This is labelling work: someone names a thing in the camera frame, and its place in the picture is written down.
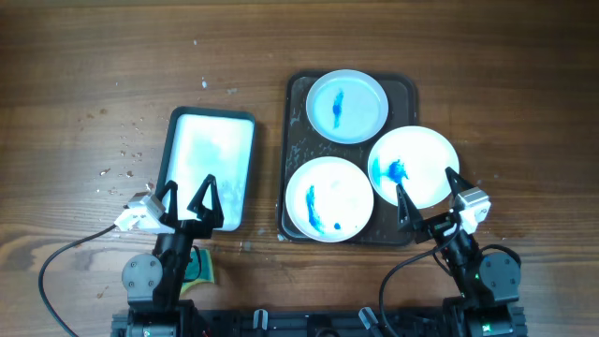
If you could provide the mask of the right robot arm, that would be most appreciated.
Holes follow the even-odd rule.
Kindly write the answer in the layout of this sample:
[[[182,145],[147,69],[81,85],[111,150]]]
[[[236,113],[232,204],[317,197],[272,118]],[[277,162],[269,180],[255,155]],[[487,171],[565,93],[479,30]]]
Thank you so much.
[[[474,233],[490,211],[489,196],[446,168],[453,197],[449,211],[425,219],[405,189],[396,187],[398,228],[415,234],[415,242],[435,242],[430,255],[456,283],[460,295],[439,308],[398,315],[395,325],[416,336],[525,336],[519,300],[521,259],[499,244],[481,247]]]

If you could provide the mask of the white plate blue blot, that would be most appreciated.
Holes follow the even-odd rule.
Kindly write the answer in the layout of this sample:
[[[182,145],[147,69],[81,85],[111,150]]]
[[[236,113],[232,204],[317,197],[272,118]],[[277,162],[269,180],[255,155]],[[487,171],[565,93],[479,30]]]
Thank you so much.
[[[450,193],[446,168],[460,170],[452,144],[423,126],[403,126],[382,136],[372,147],[367,164],[374,191],[384,201],[398,204],[401,185],[419,209],[432,207]]]

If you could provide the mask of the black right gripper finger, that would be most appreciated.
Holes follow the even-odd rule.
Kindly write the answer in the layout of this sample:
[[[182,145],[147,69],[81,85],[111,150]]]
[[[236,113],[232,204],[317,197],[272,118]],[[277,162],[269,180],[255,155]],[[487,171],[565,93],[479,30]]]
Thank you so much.
[[[403,186],[396,185],[398,200],[398,230],[419,231],[422,226],[422,215],[414,202],[409,198]]]
[[[475,188],[473,184],[461,177],[452,167],[447,167],[445,173],[453,198],[462,192],[470,191]]]

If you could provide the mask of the yellow green scrub sponge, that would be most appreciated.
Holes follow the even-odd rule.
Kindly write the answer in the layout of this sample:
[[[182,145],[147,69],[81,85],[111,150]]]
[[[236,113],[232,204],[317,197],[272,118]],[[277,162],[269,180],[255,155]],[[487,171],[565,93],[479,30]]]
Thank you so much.
[[[212,256],[209,250],[194,246],[185,270],[181,294],[193,286],[206,283],[215,283]]]

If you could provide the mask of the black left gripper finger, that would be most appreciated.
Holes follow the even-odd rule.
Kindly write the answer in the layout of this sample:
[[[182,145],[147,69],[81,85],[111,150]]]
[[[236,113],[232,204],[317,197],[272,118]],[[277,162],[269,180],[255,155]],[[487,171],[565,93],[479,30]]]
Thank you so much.
[[[192,197],[187,210],[197,216],[197,220],[210,228],[223,226],[223,209],[218,194],[216,178],[208,174]]]
[[[168,197],[168,208],[163,212],[159,220],[161,222],[177,222],[178,221],[178,185],[170,180],[160,190],[155,193],[159,201],[163,201],[164,197]]]

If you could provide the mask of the white plate blue smear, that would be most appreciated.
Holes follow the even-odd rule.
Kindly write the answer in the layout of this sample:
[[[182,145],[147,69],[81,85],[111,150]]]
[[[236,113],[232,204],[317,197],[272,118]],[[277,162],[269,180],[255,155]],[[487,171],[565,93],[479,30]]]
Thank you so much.
[[[355,164],[335,156],[300,166],[285,188],[293,225],[317,242],[343,242],[366,227],[373,214],[373,188]]]

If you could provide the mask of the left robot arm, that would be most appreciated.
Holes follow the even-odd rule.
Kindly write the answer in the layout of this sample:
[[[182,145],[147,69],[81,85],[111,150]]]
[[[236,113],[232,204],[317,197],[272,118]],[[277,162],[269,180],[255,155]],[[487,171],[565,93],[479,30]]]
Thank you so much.
[[[137,226],[157,235],[150,254],[126,262],[122,282],[127,292],[128,312],[115,315],[112,336],[210,336],[207,321],[192,300],[183,300],[181,290],[190,281],[185,276],[191,255],[198,254],[196,239],[209,239],[224,223],[216,178],[209,174],[192,197],[187,210],[194,219],[178,215],[178,185],[169,181],[162,190],[134,195],[115,221],[121,229]]]

